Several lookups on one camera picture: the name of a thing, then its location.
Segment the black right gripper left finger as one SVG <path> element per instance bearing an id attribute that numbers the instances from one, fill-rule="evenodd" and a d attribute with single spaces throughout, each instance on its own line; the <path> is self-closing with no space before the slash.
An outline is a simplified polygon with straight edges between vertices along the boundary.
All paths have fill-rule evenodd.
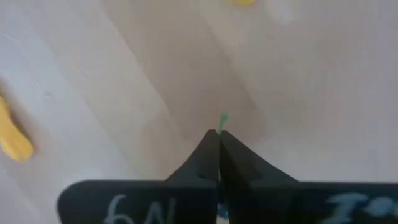
<path id="1" fill-rule="evenodd" d="M 84 180 L 62 191 L 62 224 L 215 224 L 219 143 L 209 130 L 165 180 Z"/>

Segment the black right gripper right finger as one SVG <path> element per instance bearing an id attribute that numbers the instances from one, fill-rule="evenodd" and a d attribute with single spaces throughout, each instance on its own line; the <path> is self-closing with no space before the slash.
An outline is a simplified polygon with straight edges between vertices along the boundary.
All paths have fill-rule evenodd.
<path id="1" fill-rule="evenodd" d="M 398 224 L 398 183 L 304 182 L 220 134 L 230 224 Z"/>

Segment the red toy strawberry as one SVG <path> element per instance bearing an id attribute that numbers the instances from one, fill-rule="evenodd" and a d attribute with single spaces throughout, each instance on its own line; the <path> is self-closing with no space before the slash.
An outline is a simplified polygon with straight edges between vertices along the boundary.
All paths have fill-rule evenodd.
<path id="1" fill-rule="evenodd" d="M 220 114 L 220 119 L 219 119 L 219 123 L 218 123 L 218 128 L 217 128 L 217 130 L 216 130 L 216 132 L 217 132 L 218 135 L 220 135 L 221 132 L 223 131 L 224 126 L 225 126 L 225 124 L 226 124 L 228 118 L 229 118 L 229 114 L 228 114 L 227 112 L 222 112 L 222 113 Z"/>

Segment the yellow toy banana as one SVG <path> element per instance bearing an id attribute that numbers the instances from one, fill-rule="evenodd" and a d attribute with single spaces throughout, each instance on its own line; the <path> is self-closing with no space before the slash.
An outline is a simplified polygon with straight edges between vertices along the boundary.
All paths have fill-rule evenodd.
<path id="1" fill-rule="evenodd" d="M 34 147 L 13 122 L 4 97 L 0 96 L 0 148 L 11 159 L 26 161 L 34 154 Z"/>

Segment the yellow toy pepper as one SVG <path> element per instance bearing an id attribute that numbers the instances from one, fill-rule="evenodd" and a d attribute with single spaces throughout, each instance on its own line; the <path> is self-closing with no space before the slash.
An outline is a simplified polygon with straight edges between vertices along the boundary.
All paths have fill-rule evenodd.
<path id="1" fill-rule="evenodd" d="M 255 5 L 258 0 L 228 0 L 230 4 L 239 7 L 249 7 Z"/>

